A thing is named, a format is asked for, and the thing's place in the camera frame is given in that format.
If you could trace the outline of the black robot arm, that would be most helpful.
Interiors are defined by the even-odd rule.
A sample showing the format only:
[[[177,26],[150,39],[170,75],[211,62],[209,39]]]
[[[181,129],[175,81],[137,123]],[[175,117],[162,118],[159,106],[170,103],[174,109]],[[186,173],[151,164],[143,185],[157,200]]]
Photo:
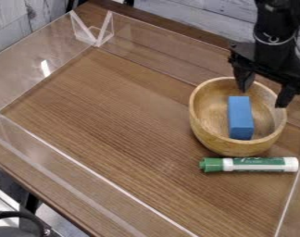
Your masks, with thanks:
[[[274,106],[285,108],[300,94],[300,0],[254,0],[254,41],[232,42],[228,62],[245,93],[261,75],[281,85]]]

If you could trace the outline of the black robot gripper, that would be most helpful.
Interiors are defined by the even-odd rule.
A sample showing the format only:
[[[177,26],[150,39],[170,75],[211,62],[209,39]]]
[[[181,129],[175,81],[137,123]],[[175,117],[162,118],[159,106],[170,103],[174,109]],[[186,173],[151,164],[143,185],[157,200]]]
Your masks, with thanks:
[[[296,40],[273,45],[232,41],[229,51],[228,62],[233,67],[238,89],[245,93],[256,75],[265,77],[282,86],[274,106],[285,108],[300,94],[300,49]]]

